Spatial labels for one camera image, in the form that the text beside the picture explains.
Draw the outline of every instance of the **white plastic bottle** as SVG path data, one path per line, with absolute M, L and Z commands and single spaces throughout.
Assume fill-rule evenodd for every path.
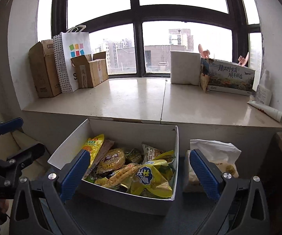
M 272 92 L 270 91 L 269 71 L 264 70 L 263 76 L 257 86 L 255 101 L 269 106 Z

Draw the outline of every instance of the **blue gripper pad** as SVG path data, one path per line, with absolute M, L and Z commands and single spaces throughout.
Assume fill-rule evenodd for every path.
M 215 201 L 219 200 L 219 183 L 195 150 L 190 152 L 189 160 L 192 169 L 207 194 L 207 197 Z
M 89 165 L 90 153 L 89 151 L 84 151 L 61 183 L 61 192 L 59 196 L 62 202 L 72 198 Z
M 23 125 L 22 118 L 15 118 L 11 121 L 0 124 L 0 134 L 5 134 L 7 132 L 12 132 L 19 129 Z

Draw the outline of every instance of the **box of snacks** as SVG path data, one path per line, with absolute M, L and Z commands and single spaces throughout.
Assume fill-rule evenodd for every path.
M 177 126 L 87 119 L 48 163 L 61 169 L 81 149 L 91 161 L 80 193 L 131 211 L 167 214 L 176 194 Z

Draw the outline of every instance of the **white tube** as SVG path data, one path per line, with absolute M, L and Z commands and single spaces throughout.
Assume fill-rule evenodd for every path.
M 280 122 L 280 119 L 282 117 L 282 112 L 279 110 L 276 110 L 270 106 L 266 106 L 262 103 L 256 102 L 254 100 L 248 101 L 247 102 L 249 105 L 255 107 L 256 109 L 264 112 L 266 115 L 270 116 L 274 120 Z

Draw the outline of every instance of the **blue logo on snack bag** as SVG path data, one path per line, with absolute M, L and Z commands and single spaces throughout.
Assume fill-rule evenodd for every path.
M 141 182 L 143 184 L 150 184 L 151 180 L 153 178 L 152 171 L 149 167 L 142 167 L 141 169 L 138 170 L 137 176 L 141 179 Z

